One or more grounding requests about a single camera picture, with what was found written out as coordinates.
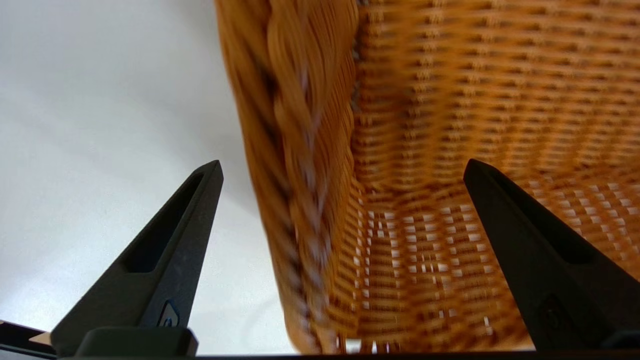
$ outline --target woven rattan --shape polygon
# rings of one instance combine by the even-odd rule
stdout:
[[[640,1],[216,8],[301,352],[530,342],[461,182],[469,158],[640,279]]]

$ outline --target orange wicker weave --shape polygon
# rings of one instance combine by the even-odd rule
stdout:
[[[640,279],[640,1],[216,7],[301,352],[530,342],[461,181],[469,158]]]

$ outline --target wicker basket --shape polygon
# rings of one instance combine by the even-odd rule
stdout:
[[[304,353],[530,342],[461,182],[490,163],[640,279],[640,2],[218,0]]]

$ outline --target white surface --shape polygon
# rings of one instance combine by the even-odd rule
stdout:
[[[52,329],[213,159],[198,353],[293,352],[210,0],[0,0],[0,319]]]

